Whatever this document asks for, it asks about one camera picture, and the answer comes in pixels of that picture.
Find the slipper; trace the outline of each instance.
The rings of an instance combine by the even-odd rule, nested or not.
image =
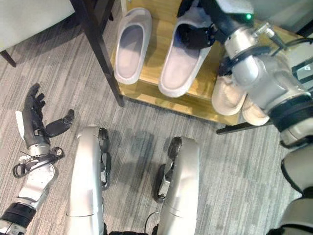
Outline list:
[[[240,111],[246,93],[232,83],[231,75],[218,76],[212,94],[212,106],[219,114],[229,116]]]
[[[269,116],[258,105],[253,103],[249,96],[247,96],[244,102],[242,113],[244,119],[254,126],[262,126],[269,120]]]
[[[169,97],[179,97],[189,90],[211,49],[186,48],[178,32],[178,27],[182,24],[204,28],[211,25],[211,19],[203,8],[198,7],[191,7],[185,15],[177,19],[158,85],[159,90]]]
[[[133,84],[140,76],[152,29],[150,12],[142,7],[130,10],[121,20],[114,75],[123,84]]]

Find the dark wooden leg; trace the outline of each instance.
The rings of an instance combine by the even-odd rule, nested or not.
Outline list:
[[[97,18],[94,14],[90,0],[70,0],[79,19],[91,48],[97,57],[101,69],[111,87],[119,106],[124,106],[123,96],[119,89],[117,80],[114,78],[113,67],[108,51],[102,38]]]
[[[268,126],[268,125],[272,125],[273,123],[271,121],[268,121],[267,123],[265,123],[262,126]],[[238,131],[244,131],[244,130],[249,130],[249,129],[254,129],[254,128],[258,128],[261,126],[253,126],[247,122],[244,123],[240,123],[234,126],[228,126],[226,125],[224,128],[219,129],[216,131],[216,134],[218,135],[225,135],[228,133],[234,133],[234,132],[238,132]]]
[[[16,67],[15,61],[12,59],[12,57],[9,55],[9,53],[6,50],[3,50],[0,52],[2,57],[13,67]]]

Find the striped carpet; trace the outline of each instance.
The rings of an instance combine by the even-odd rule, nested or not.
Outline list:
[[[119,1],[103,34],[109,53],[116,43],[121,18]],[[13,68],[0,59],[0,212],[18,195],[25,179],[11,169],[26,147],[15,122],[29,87],[35,82],[46,95],[44,123],[76,112],[72,128],[52,139],[66,157],[56,166],[59,178],[35,219],[30,235],[64,233],[67,194],[77,145],[76,135],[88,124],[109,131],[111,187],[103,193],[109,231],[142,232],[147,216],[160,210],[152,198],[157,169],[166,161],[174,136],[194,138],[201,146],[197,235],[263,235],[279,223],[287,204],[297,197],[280,171],[286,150],[274,127],[218,136],[220,124],[125,99],[118,107],[80,26],[64,22],[10,48]],[[158,223],[149,220],[149,233]]]

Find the silver robot leg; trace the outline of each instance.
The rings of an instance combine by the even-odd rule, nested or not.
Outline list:
[[[108,185],[107,153],[109,139],[105,129],[88,126],[78,135],[79,143],[72,174],[67,207],[67,235],[107,234],[103,222],[102,189]]]
[[[185,137],[172,139],[162,182],[157,190],[165,199],[157,235],[195,234],[199,194],[200,147]]]

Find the green led light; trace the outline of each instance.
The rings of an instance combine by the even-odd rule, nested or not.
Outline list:
[[[252,19],[252,15],[251,15],[251,14],[249,14],[249,13],[248,13],[248,14],[246,14],[246,19],[247,19],[247,20],[251,20],[251,19]]]

